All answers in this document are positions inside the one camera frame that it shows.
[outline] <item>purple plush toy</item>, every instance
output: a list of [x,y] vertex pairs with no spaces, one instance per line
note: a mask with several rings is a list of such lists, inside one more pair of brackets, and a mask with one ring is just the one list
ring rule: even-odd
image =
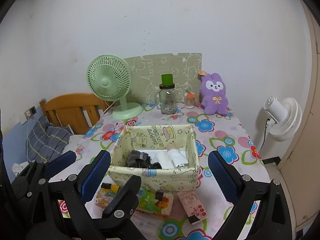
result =
[[205,114],[227,114],[228,99],[226,98],[226,86],[217,73],[207,74],[199,70],[202,75],[200,92]]

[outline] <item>fan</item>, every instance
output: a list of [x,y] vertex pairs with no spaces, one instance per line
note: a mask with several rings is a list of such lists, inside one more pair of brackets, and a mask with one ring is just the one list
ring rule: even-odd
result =
[[116,56],[102,55],[94,59],[87,70],[90,89],[105,101],[120,100],[120,106],[113,109],[112,117],[117,120],[130,119],[143,111],[138,103],[127,103],[132,74],[128,63]]
[[[294,98],[285,98],[279,102],[271,96],[265,101],[264,109],[271,119],[267,120],[263,143],[268,134],[274,140],[283,142],[296,133],[301,124],[302,111]],[[262,148],[263,143],[257,147],[258,150]]]

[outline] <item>tablecloth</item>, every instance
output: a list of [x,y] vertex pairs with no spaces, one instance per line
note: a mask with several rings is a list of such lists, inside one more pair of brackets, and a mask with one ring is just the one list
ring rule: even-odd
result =
[[[228,108],[226,115],[206,115],[200,103],[193,109],[186,109],[178,104],[175,114],[163,115],[154,104],[142,104],[143,112],[130,120],[115,120],[111,112],[102,117],[84,136],[75,147],[76,162],[57,174],[50,181],[64,180],[70,174],[79,171],[100,152],[101,149],[111,150],[125,126],[134,125],[161,125],[161,124],[191,124],[194,127],[196,146],[200,160],[200,172],[196,186],[196,194],[208,212],[208,218],[196,225],[190,225],[187,216],[181,213],[181,219],[163,219],[161,226],[155,230],[156,237],[161,240],[211,240],[224,223],[233,205],[227,202],[208,167],[208,154],[218,150],[227,163],[236,167],[240,174],[248,174],[256,181],[270,182],[270,178],[263,166],[261,158],[234,112]],[[106,175],[103,182],[111,183]],[[60,203],[64,215],[66,206]],[[250,215],[239,236],[245,239],[253,219],[256,215],[259,202],[252,206]],[[94,214],[94,200],[86,207],[92,217]]]

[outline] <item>blue wall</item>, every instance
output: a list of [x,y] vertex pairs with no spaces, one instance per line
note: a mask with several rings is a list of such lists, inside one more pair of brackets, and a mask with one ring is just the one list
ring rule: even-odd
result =
[[10,182],[15,178],[12,172],[12,165],[14,163],[23,163],[27,161],[26,141],[27,141],[27,128],[28,133],[34,127],[38,119],[42,116],[41,108],[37,108],[37,113],[27,122],[21,125],[17,123],[6,135],[3,136],[3,151],[4,151],[4,164],[7,169]]

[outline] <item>wooden headboard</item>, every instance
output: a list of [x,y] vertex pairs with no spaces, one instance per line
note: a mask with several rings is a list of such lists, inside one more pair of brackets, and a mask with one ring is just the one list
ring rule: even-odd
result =
[[100,114],[97,107],[100,106],[103,111],[107,109],[104,100],[97,98],[94,94],[68,94],[51,99],[47,103],[40,101],[40,106],[44,115],[55,125],[67,126],[76,134],[86,134],[91,128],[88,124],[83,109],[89,116],[92,125],[95,125]]

